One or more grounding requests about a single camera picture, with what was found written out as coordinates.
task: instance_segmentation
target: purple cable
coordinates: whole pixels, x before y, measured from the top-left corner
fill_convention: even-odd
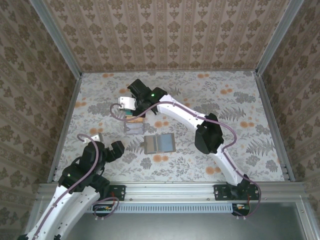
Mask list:
[[[93,205],[95,205],[95,204],[99,204],[99,203],[102,203],[102,202],[105,202],[105,201],[108,201],[108,200],[116,200],[116,206],[114,207],[114,209],[111,211],[111,212],[109,212],[108,213],[108,215],[107,216],[105,216],[105,217],[103,217],[103,218],[109,218],[112,214],[114,214],[114,212],[118,209],[118,206],[119,206],[119,203],[120,203],[120,201],[119,201],[119,198],[117,198],[117,197],[115,197],[115,196],[111,196],[111,197],[107,197],[107,198],[105,198],[105,199],[102,199],[102,200],[100,200],[100,201],[96,201]],[[97,214],[96,214],[96,211],[97,211],[97,209],[99,208],[99,206],[96,206],[96,208],[94,209],[94,212],[93,212],[93,215],[96,217],[96,218],[98,218],[98,216],[97,216]]]
[[[71,187],[69,187],[63,194],[61,194],[60,197],[58,197],[58,199],[53,203],[53,205],[51,206],[51,208],[49,209],[49,211],[46,213],[46,215],[44,216],[43,220],[41,221],[41,223],[39,224],[39,227],[38,229],[36,230],[35,234],[33,235],[33,238],[32,240],[36,240],[36,236],[38,236],[41,228],[43,227],[43,225],[45,224],[47,218],[49,217],[49,215],[51,214],[51,212],[53,211],[53,209],[57,206],[57,204],[59,203],[59,201],[66,195],[68,194],[72,189],[74,189],[79,183],[81,183],[84,179],[86,179],[91,173],[92,171],[95,169],[97,163],[98,163],[98,159],[99,159],[99,149],[98,149],[98,146],[97,144],[95,143],[95,141],[88,135],[86,134],[83,134],[83,133],[79,133],[77,136],[76,136],[81,142],[84,142],[83,139],[81,139],[80,137],[85,137],[87,139],[89,139],[93,145],[94,145],[94,148],[95,148],[95,160],[94,160],[94,163],[92,165],[92,167],[90,168],[90,170],[82,177],[80,178],[76,183],[74,183]]]
[[[157,103],[153,104],[152,106],[150,106],[148,109],[146,109],[144,112],[140,113],[138,116],[133,117],[133,118],[130,118],[130,119],[128,119],[128,120],[127,120],[127,119],[124,119],[124,118],[119,118],[119,117],[117,117],[117,116],[112,112],[112,109],[113,109],[114,106],[122,107],[121,104],[119,104],[119,103],[113,103],[113,104],[111,104],[109,110],[110,110],[110,114],[111,114],[111,116],[112,116],[113,118],[115,118],[115,119],[117,119],[117,120],[119,120],[119,121],[122,121],[122,122],[129,122],[129,121],[133,121],[133,120],[135,120],[135,119],[137,119],[137,118],[140,118],[140,117],[141,117],[142,115],[144,115],[146,112],[148,112],[149,110],[153,109],[155,106],[160,105],[160,104],[170,104],[170,105],[174,105],[175,107],[178,107],[178,108],[184,110],[185,112],[187,112],[188,114],[190,114],[191,116],[193,116],[193,117],[195,117],[195,118],[197,118],[197,119],[200,119],[200,120],[203,120],[203,121],[207,121],[207,122],[213,123],[213,124],[218,124],[218,125],[220,125],[220,126],[223,126],[223,127],[227,128],[228,130],[230,130],[230,132],[233,134],[234,139],[233,139],[233,141],[232,141],[231,143],[229,143],[228,145],[226,145],[226,146],[224,146],[224,147],[222,148],[222,153],[223,153],[223,155],[225,156],[225,158],[227,159],[227,161],[230,163],[230,165],[232,166],[232,168],[234,169],[234,171],[235,171],[241,178],[249,181],[250,183],[254,184],[254,185],[258,188],[258,191],[259,191],[258,203],[257,203],[256,207],[254,208],[254,210],[253,210],[251,213],[249,213],[247,216],[243,216],[243,218],[245,218],[245,217],[246,217],[246,218],[247,218],[247,217],[250,217],[252,214],[254,214],[254,213],[257,211],[257,209],[259,208],[259,206],[260,206],[260,202],[261,202],[261,188],[260,188],[260,186],[259,186],[255,181],[252,181],[251,179],[243,176],[243,175],[237,170],[237,168],[234,166],[234,164],[233,164],[232,161],[229,159],[229,157],[227,156],[227,154],[224,152],[225,149],[231,147],[231,146],[234,145],[234,144],[236,143],[236,141],[237,141],[237,133],[236,133],[236,131],[233,130],[230,126],[228,126],[227,124],[222,123],[222,122],[218,122],[218,121],[214,121],[214,120],[211,120],[211,119],[207,119],[207,118],[202,117],[202,116],[198,116],[197,114],[193,113],[193,112],[190,111],[189,109],[185,108],[184,105],[179,104],[179,103],[177,103],[177,102],[174,103],[174,102],[172,102],[172,101],[161,101],[161,102],[157,102]]]

